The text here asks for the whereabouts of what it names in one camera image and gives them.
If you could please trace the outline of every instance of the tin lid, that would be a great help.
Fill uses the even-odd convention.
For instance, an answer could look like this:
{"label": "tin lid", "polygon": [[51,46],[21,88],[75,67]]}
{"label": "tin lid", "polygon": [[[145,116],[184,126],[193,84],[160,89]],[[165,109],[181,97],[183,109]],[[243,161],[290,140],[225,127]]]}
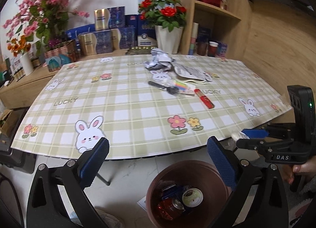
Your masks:
{"label": "tin lid", "polygon": [[172,205],[179,210],[184,210],[184,206],[181,204],[180,201],[178,201],[177,199],[173,198],[172,199]]}
{"label": "tin lid", "polygon": [[203,193],[196,188],[186,190],[182,195],[182,202],[187,207],[196,207],[203,201]]}

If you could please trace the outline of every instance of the wooden wall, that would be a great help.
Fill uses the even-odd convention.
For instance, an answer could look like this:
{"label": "wooden wall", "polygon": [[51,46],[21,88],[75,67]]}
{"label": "wooden wall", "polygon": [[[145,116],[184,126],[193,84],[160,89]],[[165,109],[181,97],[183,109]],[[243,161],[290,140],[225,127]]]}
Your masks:
{"label": "wooden wall", "polygon": [[[252,5],[242,61],[288,97],[287,85],[311,87],[316,97],[316,19],[267,0]],[[293,121],[293,112],[277,121]]]}

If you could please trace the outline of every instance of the cup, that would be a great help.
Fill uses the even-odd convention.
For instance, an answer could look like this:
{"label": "cup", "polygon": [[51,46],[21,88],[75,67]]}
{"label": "cup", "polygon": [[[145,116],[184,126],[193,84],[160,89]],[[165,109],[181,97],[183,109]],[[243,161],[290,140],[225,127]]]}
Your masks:
{"label": "cup", "polygon": [[205,55],[208,43],[198,43],[197,45],[197,54],[202,56]]}
{"label": "cup", "polygon": [[207,52],[207,56],[215,57],[217,51],[218,43],[216,42],[209,42],[209,50]]}

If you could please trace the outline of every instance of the crumpled paper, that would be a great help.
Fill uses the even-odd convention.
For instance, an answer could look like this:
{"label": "crumpled paper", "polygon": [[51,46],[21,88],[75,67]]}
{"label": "crumpled paper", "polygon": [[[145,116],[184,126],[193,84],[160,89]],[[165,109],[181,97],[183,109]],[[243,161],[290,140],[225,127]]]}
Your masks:
{"label": "crumpled paper", "polygon": [[151,50],[151,55],[153,56],[153,60],[144,63],[145,68],[149,70],[170,70],[172,62],[175,61],[175,59],[170,58],[167,53],[159,48]]}

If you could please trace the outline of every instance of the red marker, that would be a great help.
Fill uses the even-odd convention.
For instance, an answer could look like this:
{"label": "red marker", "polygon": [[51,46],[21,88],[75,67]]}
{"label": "red marker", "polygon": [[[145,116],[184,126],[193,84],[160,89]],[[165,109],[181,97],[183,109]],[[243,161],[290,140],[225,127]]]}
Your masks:
{"label": "red marker", "polygon": [[207,98],[204,93],[201,92],[200,89],[195,89],[194,92],[196,95],[201,99],[201,101],[208,107],[209,109],[213,109],[215,106],[214,104]]}

